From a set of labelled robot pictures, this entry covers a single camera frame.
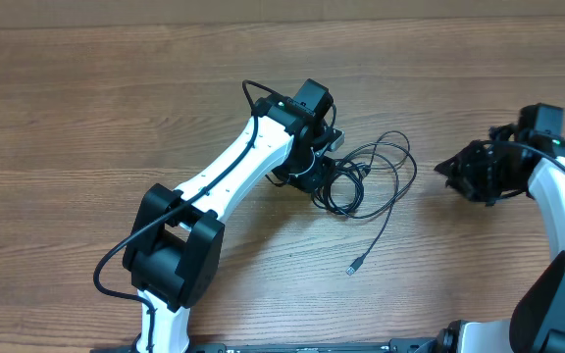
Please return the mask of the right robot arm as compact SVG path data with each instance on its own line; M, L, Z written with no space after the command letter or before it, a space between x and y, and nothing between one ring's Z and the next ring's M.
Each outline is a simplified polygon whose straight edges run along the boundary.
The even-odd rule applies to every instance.
M508 320L455 321L421 346L423 352L565 353L565 138L564 111L538 103L521 109L517 123L490 129L436 165L446 186L472 202L492 206L526 194L536 201L548 237L550 265Z

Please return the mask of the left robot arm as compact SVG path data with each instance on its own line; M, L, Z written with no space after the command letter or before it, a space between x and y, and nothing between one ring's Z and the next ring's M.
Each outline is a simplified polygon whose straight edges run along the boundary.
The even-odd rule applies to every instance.
M335 106L325 86L308 79L292 97L268 90L248 104L246 127L211 165L141 200L123 257L143 308L135 352L187 350L190 309L218 269L225 223L261 178L311 193L332 168L325 154L343 135L326 121Z

